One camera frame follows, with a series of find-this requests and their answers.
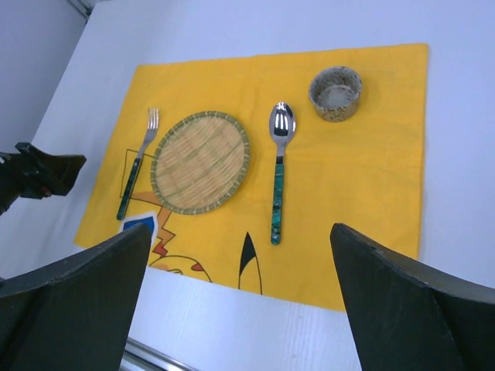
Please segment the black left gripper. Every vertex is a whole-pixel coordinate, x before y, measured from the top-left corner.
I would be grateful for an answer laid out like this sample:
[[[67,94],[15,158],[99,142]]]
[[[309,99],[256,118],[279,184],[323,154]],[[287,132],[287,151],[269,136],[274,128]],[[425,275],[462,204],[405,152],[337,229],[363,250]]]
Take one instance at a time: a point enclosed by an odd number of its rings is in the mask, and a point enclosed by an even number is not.
[[[66,196],[86,163],[84,155],[50,155],[28,142],[1,153],[1,212],[19,198]]]

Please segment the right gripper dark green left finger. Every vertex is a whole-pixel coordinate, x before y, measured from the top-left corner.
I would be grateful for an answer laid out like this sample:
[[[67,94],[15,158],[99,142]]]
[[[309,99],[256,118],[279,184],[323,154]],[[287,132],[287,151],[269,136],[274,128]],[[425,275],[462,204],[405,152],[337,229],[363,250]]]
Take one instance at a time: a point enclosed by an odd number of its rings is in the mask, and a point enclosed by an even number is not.
[[[3,370],[117,370],[149,257],[139,223],[1,282]]]

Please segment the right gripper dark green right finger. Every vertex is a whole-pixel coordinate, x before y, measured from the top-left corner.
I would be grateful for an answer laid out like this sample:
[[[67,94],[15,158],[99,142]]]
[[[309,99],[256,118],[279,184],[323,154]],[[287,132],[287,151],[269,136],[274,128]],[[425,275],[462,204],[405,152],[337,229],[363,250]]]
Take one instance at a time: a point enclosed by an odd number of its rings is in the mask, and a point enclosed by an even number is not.
[[[494,290],[333,225],[333,261],[363,370],[492,370]]]

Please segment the fork with teal handle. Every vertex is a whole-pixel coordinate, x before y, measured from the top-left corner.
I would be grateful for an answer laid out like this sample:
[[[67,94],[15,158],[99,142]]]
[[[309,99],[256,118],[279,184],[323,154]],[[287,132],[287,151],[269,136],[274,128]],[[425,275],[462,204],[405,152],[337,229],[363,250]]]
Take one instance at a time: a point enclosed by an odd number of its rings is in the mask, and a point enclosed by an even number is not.
[[[142,165],[142,159],[145,150],[155,140],[158,129],[159,129],[159,109],[155,107],[151,107],[148,109],[148,119],[147,119],[147,128],[146,128],[145,137],[143,139],[140,149],[138,150],[136,158],[132,164],[131,171],[123,192],[123,196],[121,198],[121,203],[118,207],[116,218],[119,221],[122,221],[125,217],[128,204],[131,199],[131,194],[135,187],[135,182],[136,179],[138,178],[138,174]]]

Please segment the round woven yellow plate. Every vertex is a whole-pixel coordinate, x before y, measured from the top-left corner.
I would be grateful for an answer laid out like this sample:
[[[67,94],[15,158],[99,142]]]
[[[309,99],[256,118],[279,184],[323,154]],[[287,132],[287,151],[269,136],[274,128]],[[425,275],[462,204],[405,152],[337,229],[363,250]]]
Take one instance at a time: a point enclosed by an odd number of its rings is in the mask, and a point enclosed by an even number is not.
[[[250,159],[248,134],[238,119],[221,111],[197,112],[159,142],[150,168],[152,191],[173,213],[208,213],[240,188]]]

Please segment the yellow printed cloth placemat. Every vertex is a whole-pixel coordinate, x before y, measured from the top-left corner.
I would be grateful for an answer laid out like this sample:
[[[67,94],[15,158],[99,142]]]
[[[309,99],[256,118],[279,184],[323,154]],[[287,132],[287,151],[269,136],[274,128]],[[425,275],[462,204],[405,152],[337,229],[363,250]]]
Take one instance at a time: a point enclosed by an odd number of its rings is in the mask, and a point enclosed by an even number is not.
[[[151,267],[322,308],[343,299],[329,232],[345,223],[401,254],[417,257],[422,216],[428,47],[406,44],[141,65],[75,236],[88,248],[136,223],[153,233]],[[341,122],[320,118],[309,85],[347,66],[363,81],[360,106]],[[296,130],[285,149],[281,242],[270,240],[276,145],[273,107],[286,102]],[[124,220],[116,218],[145,133],[160,110],[159,137],[181,119],[223,111],[239,120],[251,161],[239,190],[198,216],[173,213],[152,191],[150,145]]]

